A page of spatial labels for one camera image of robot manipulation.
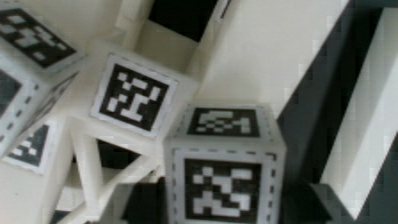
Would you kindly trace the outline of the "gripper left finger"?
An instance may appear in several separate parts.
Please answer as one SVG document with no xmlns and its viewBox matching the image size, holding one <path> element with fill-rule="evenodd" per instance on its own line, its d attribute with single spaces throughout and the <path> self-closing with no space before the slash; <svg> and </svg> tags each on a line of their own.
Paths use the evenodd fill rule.
<svg viewBox="0 0 398 224">
<path fill-rule="evenodd" d="M 169 224 L 164 178 L 117 185 L 100 224 Z"/>
</svg>

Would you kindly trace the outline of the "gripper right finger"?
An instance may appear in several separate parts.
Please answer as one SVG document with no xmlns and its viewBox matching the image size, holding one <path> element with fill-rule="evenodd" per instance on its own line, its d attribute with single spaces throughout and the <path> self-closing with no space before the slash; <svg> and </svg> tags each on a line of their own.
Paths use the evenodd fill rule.
<svg viewBox="0 0 398 224">
<path fill-rule="evenodd" d="M 354 224 L 327 184 L 300 182 L 283 195 L 283 224 Z"/>
</svg>

